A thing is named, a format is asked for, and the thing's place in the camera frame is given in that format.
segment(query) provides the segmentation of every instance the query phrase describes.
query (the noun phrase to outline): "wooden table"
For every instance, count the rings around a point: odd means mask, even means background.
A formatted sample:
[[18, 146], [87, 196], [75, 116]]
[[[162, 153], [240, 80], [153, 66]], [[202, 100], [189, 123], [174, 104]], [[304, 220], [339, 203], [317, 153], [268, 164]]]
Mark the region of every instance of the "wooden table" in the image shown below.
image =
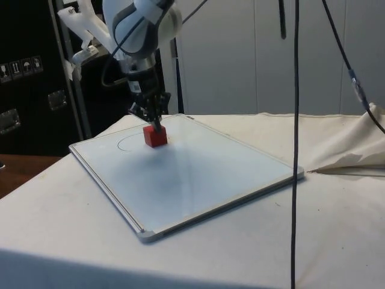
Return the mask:
[[0, 155], [0, 199], [60, 160], [61, 157]]

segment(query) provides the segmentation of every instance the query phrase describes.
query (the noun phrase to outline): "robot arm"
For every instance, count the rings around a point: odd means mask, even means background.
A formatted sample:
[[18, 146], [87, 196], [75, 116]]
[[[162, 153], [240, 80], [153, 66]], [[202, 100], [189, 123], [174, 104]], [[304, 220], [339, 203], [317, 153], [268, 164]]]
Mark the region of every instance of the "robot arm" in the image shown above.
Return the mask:
[[91, 0], [78, 0], [78, 4], [79, 13], [69, 7], [59, 11], [59, 17], [83, 40], [83, 50], [93, 37], [111, 54], [120, 46], [113, 57], [119, 61], [135, 99], [130, 112], [160, 131], [170, 95], [160, 91], [154, 52], [175, 38], [182, 27], [182, 15], [174, 0], [104, 0], [106, 24], [95, 15]]

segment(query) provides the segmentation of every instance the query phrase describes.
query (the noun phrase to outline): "black hanging cable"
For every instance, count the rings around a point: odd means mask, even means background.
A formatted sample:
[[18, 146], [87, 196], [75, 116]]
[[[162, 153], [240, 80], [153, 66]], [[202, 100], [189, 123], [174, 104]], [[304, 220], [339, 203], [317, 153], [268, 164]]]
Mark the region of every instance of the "black hanging cable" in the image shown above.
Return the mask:
[[297, 183], [298, 183], [298, 130], [300, 118], [300, 76], [298, 65], [298, 41], [300, 28], [300, 0], [295, 0], [295, 32], [294, 32], [294, 165], [293, 192], [291, 208], [291, 288], [295, 289], [295, 236], [297, 233]]
[[366, 98], [365, 91], [362, 88], [362, 86], [360, 85], [360, 82], [359, 82], [358, 78], [356, 77], [356, 74], [355, 74], [354, 70], [350, 66], [348, 57], [347, 57], [347, 55], [345, 53], [345, 50], [344, 50], [344, 48], [343, 48], [343, 46], [341, 44], [341, 40], [340, 40], [340, 38], [338, 36], [338, 32], [337, 32], [336, 26], [334, 24], [333, 18], [332, 18], [331, 14], [330, 14], [330, 10], [329, 10], [329, 7], [327, 5], [326, 0], [322, 0], [322, 3], [324, 4], [325, 12], [326, 12], [326, 15], [328, 17], [331, 29], [333, 30], [333, 34], [334, 34], [334, 37], [335, 37], [335, 39], [337, 41], [337, 45], [338, 45], [338, 48], [339, 48], [339, 50], [341, 52], [343, 61], [345, 62], [346, 68], [349, 70], [349, 76], [350, 76], [350, 78], [352, 80], [354, 91], [356, 92], [356, 95], [358, 96], [360, 102], [362, 103], [363, 107], [365, 108], [366, 112], [368, 113], [369, 117], [372, 119], [374, 124], [377, 126], [377, 128], [380, 131], [382, 131], [385, 134], [385, 129], [383, 128], [383, 126], [378, 122], [378, 120], [373, 115], [373, 113], [372, 113], [372, 111], [370, 109], [370, 105], [369, 105], [368, 99]]
[[197, 8], [194, 9], [193, 12], [191, 12], [186, 18], [185, 20], [183, 20], [183, 24], [185, 24], [191, 17], [193, 17], [205, 4], [206, 2], [209, 1], [209, 0], [203, 0], [201, 4], [198, 5]]
[[286, 39], [286, 13], [285, 3], [283, 0], [278, 0], [279, 5], [279, 20], [281, 24], [281, 38]]

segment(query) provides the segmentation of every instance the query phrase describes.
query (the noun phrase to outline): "white fabric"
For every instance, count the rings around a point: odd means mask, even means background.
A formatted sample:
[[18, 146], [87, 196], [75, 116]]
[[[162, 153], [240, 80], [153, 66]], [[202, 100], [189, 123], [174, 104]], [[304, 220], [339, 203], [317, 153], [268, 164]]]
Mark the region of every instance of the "white fabric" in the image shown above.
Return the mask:
[[[291, 116], [197, 120], [292, 160]], [[300, 160], [355, 117], [302, 117]], [[108, 132], [141, 122], [125, 117]], [[299, 288], [383, 288], [383, 178], [307, 174]], [[0, 200], [0, 288], [289, 288], [291, 188], [143, 245], [71, 155]]]
[[[384, 111], [374, 105], [371, 111], [385, 127]], [[385, 135], [375, 126], [367, 113], [347, 125], [340, 133], [315, 146], [308, 167], [315, 172], [342, 167], [371, 167], [385, 165]]]

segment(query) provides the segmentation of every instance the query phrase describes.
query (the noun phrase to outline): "black cable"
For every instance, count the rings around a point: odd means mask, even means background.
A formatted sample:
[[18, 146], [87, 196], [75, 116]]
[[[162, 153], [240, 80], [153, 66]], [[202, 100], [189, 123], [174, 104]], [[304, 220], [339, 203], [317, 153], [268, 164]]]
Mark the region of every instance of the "black cable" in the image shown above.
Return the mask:
[[359, 97], [362, 105], [364, 106], [366, 112], [368, 113], [369, 117], [372, 119], [372, 121], [374, 122], [374, 124], [377, 126], [377, 128], [383, 132], [385, 134], [385, 129], [383, 128], [383, 126], [378, 122], [378, 120], [374, 117], [371, 109], [370, 109], [370, 105], [369, 105], [369, 102], [368, 102], [368, 99], [366, 98], [366, 95], [365, 95], [365, 92], [363, 90], [363, 88], [361, 87], [357, 77], [356, 77], [356, 74], [354, 73], [354, 70], [352, 69], [352, 67], [350, 66], [350, 63], [349, 63], [349, 60], [348, 60], [348, 57], [345, 53], [345, 50], [341, 44], [341, 41], [340, 41], [340, 38], [338, 36], [338, 32], [337, 32], [337, 29], [336, 29], [336, 26], [334, 24], [334, 21], [333, 21], [333, 18], [330, 14], [330, 10], [329, 10], [329, 7], [327, 5], [327, 2], [326, 0], [322, 0], [322, 3], [324, 4], [324, 8], [325, 8], [325, 11], [326, 11], [326, 15], [329, 19], [329, 23], [330, 23], [330, 26], [331, 26], [331, 29], [333, 30], [333, 34], [334, 34], [334, 37], [337, 41], [337, 44], [338, 44], [338, 48], [341, 52], [341, 55], [342, 55], [342, 58], [343, 58], [343, 61], [345, 62], [345, 65], [346, 65], [346, 68], [349, 70], [349, 75], [350, 75], [350, 78], [353, 82], [353, 87], [354, 87], [354, 90], [356, 91], [356, 94], [357, 96]]
[[203, 0], [201, 4], [198, 5], [197, 8], [195, 8], [195, 10], [193, 12], [191, 12], [186, 18], [185, 20], [183, 20], [183, 24], [185, 24], [191, 17], [193, 17], [205, 4], [206, 2], [209, 1], [209, 0]]
[[144, 17], [142, 17], [141, 19], [139, 19], [139, 21], [131, 28], [130, 31], [128, 31], [128, 33], [126, 34], [126, 36], [123, 38], [123, 40], [118, 44], [118, 46], [115, 48], [115, 50], [112, 52], [112, 54], [108, 57], [104, 67], [103, 67], [103, 71], [102, 71], [102, 85], [104, 87], [108, 87], [108, 88], [111, 88], [111, 87], [115, 87], [116, 85], [120, 85], [121, 83], [120, 82], [125, 82], [126, 81], [126, 78], [122, 78], [122, 79], [119, 79], [117, 81], [114, 81], [113, 83], [106, 83], [104, 81], [104, 78], [105, 78], [105, 75], [106, 75], [106, 72], [107, 72], [107, 68], [109, 67], [109, 65], [111, 64], [112, 60], [114, 59], [114, 56], [115, 54], [119, 51], [119, 49], [122, 47], [122, 45], [124, 44], [124, 42], [127, 41], [127, 39], [131, 36], [131, 34], [133, 33], [133, 31], [135, 29], [138, 28], [138, 26], [143, 22], [144, 20]]
[[286, 39], [286, 13], [285, 3], [283, 0], [278, 0], [279, 5], [279, 20], [281, 24], [281, 38]]
[[295, 0], [295, 32], [294, 32], [294, 165], [293, 193], [291, 208], [291, 288], [295, 289], [295, 236], [297, 233], [297, 183], [298, 183], [298, 129], [300, 118], [300, 76], [298, 65], [298, 42], [300, 29], [300, 0]]
[[338, 32], [337, 32], [336, 26], [334, 24], [333, 18], [332, 18], [331, 14], [330, 14], [330, 10], [329, 10], [329, 7], [328, 7], [328, 5], [326, 3], [326, 0], [322, 0], [322, 3], [324, 4], [326, 15], [327, 15], [327, 17], [329, 19], [331, 29], [333, 30], [333, 34], [334, 34], [334, 37], [336, 38], [336, 41], [337, 41], [337, 44], [338, 44], [338, 48], [341, 51], [343, 60], [344, 60], [344, 62], [346, 64], [347, 68], [349, 70], [351, 70], [351, 66], [350, 66], [348, 57], [347, 57], [347, 55], [345, 53], [345, 50], [343, 49], [343, 46], [341, 44], [341, 40], [339, 39]]

